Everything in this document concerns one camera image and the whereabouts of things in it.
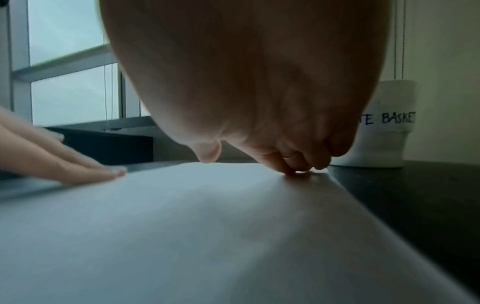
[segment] table surface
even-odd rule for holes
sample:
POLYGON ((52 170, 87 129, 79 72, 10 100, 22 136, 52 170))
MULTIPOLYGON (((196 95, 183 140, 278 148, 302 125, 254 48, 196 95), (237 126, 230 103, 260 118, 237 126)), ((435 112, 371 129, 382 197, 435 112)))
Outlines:
MULTIPOLYGON (((130 172, 172 166, 128 166, 130 172)), ((405 162, 402 169, 335 167, 351 195, 421 253, 480 295, 480 166, 405 162)), ((51 183, 0 181, 0 201, 56 191, 51 183)))

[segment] cloudy sky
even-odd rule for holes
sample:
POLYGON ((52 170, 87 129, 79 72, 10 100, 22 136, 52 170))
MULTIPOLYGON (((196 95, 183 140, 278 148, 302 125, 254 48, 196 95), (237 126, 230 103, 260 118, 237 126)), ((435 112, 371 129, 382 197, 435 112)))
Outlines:
MULTIPOLYGON (((105 41, 96 0, 28 0, 28 22, 32 65, 105 41)), ((34 82, 31 90, 36 125, 118 118, 116 64, 34 82)))

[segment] sky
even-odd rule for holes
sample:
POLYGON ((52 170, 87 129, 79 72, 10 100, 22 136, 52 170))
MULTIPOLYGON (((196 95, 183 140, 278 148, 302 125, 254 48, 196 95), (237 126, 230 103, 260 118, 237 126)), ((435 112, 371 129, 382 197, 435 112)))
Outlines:
MULTIPOLYGON (((31 65, 106 40, 97 0, 28 0, 28 29, 31 65)), ((117 71, 114 64, 32 83, 33 123, 53 126, 118 118, 117 71)))

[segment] skin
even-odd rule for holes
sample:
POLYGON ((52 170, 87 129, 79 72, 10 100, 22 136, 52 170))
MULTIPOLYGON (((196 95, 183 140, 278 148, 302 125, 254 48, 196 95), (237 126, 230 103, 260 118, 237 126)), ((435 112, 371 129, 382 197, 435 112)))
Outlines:
POLYGON ((63 138, 0 109, 0 170, 69 185, 105 182, 126 174, 125 169, 109 169, 63 145, 63 138))
POLYGON ((291 174, 351 147, 379 79, 388 0, 100 0, 111 47, 160 128, 291 174))

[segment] white container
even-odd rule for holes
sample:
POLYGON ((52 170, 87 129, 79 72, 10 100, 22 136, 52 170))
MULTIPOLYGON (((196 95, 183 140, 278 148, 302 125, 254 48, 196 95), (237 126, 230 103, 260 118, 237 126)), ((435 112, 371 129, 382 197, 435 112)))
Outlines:
POLYGON ((416 119, 417 84, 411 80, 381 81, 365 108, 350 151, 331 165, 371 168, 403 166, 403 152, 416 119))

